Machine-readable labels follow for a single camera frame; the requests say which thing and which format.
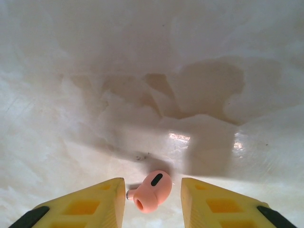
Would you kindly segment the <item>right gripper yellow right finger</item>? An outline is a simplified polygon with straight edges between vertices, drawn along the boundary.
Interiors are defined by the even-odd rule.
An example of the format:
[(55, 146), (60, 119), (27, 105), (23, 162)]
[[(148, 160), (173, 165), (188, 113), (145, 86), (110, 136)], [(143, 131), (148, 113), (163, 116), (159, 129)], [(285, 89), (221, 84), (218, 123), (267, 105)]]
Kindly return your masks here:
[(297, 228), (265, 202), (194, 178), (180, 193), (185, 228)]

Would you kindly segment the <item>pink wireless earbud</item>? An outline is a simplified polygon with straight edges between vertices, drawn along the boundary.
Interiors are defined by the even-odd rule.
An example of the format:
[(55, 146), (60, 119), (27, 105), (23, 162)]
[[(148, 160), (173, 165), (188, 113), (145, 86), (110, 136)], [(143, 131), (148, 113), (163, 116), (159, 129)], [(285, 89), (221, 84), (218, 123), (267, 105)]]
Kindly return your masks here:
[(128, 200), (133, 200), (142, 213), (154, 212), (170, 195), (172, 180), (168, 173), (162, 170), (150, 172), (136, 189), (126, 193)]

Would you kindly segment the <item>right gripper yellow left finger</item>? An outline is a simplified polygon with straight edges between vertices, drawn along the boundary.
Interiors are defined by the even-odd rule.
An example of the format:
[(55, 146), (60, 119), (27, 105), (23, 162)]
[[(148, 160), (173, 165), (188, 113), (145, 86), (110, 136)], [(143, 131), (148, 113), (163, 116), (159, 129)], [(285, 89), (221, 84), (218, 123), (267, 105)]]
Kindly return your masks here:
[(122, 228), (124, 178), (113, 178), (37, 205), (9, 228)]

